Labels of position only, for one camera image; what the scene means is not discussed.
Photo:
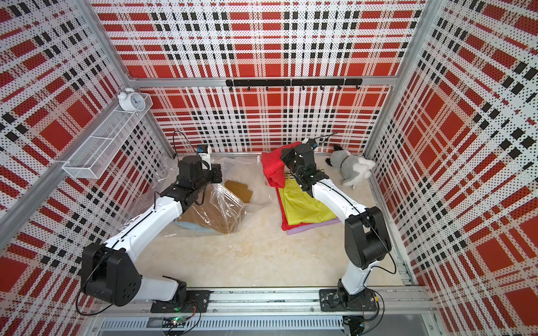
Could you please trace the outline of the red trousers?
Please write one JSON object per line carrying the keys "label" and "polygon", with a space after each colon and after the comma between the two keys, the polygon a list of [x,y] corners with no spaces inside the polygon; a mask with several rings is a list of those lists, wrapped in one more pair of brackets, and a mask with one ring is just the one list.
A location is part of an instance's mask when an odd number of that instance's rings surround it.
{"label": "red trousers", "polygon": [[289,222],[287,221],[287,215],[285,213],[285,210],[284,210],[284,207],[283,207],[283,204],[282,204],[282,199],[280,197],[280,189],[279,188],[276,188],[276,195],[277,195],[277,199],[278,199],[278,203],[279,203],[279,207],[280,207],[280,211],[281,211],[281,215],[282,215],[281,228],[282,228],[283,231],[285,231],[287,233],[287,235],[293,235],[294,233],[300,232],[303,227],[306,227],[306,226],[310,225],[309,223],[300,223],[300,224],[297,224],[297,225],[290,225]]}
{"label": "red trousers", "polygon": [[284,149],[294,148],[300,143],[301,142],[296,141],[292,144],[281,146],[280,148],[277,148],[269,153],[261,154],[263,173],[269,186],[274,188],[285,187],[286,179],[284,177],[284,162],[281,160],[282,151]]}

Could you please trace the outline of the lime green trousers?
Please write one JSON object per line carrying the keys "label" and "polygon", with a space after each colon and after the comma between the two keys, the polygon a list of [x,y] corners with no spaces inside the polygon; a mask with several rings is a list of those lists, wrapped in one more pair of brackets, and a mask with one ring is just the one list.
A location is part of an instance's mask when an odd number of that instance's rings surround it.
{"label": "lime green trousers", "polygon": [[286,178],[284,188],[277,190],[288,226],[318,224],[337,218],[327,206],[302,191],[291,176]]}

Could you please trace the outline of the clear plastic vacuum bag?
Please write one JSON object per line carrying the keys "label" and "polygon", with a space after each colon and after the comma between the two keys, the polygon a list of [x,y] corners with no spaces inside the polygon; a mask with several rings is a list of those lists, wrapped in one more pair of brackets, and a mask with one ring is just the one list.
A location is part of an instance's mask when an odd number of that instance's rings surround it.
{"label": "clear plastic vacuum bag", "polygon": [[189,230],[231,234],[247,211],[254,209],[239,192],[225,186],[221,165],[211,163],[208,153],[186,156],[177,168],[175,180],[154,194],[151,206],[126,223],[119,234],[121,241],[152,241],[172,223],[185,223]]}

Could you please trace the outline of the purple trousers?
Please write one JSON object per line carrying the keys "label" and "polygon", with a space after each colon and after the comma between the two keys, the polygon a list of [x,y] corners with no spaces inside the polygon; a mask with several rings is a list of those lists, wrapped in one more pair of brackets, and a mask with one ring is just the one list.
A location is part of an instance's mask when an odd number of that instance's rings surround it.
{"label": "purple trousers", "polygon": [[286,231],[286,233],[287,235],[295,235],[295,234],[312,230],[315,228],[321,228],[328,225],[334,225],[334,224],[339,224],[339,223],[340,223],[340,220],[338,218],[332,219],[330,221],[321,222],[321,223],[305,223],[304,225],[299,225],[297,227],[294,226],[293,228],[290,228],[289,230]]}

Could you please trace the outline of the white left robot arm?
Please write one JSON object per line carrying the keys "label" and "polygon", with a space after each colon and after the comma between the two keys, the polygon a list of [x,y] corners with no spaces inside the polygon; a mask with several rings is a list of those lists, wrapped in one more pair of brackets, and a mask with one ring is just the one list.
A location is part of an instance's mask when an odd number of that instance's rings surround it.
{"label": "white left robot arm", "polygon": [[221,167],[209,153],[182,158],[174,183],[142,214],[102,244],[85,247],[80,293],[122,307],[133,300],[154,300],[183,306],[186,283],[171,277],[147,277],[135,263],[153,239],[172,221],[205,197],[207,186],[222,182]]}

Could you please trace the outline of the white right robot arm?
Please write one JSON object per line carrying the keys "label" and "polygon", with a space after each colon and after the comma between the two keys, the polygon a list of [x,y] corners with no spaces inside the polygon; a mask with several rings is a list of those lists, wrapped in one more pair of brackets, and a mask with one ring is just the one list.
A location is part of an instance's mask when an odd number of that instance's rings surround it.
{"label": "white right robot arm", "polygon": [[344,225],[344,247],[349,263],[335,292],[319,292],[322,311],[377,309],[375,293],[367,288],[368,277],[392,250],[382,211],[354,201],[319,170],[312,141],[281,150],[280,159],[301,190],[327,206]]}

